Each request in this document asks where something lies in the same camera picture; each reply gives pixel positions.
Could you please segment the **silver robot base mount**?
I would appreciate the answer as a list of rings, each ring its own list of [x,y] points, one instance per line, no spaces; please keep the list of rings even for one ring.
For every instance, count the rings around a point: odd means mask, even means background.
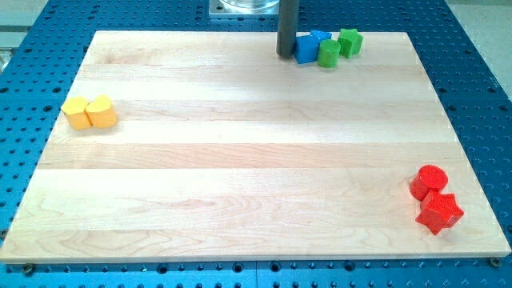
[[[210,16],[265,15],[278,13],[279,0],[209,0]]]

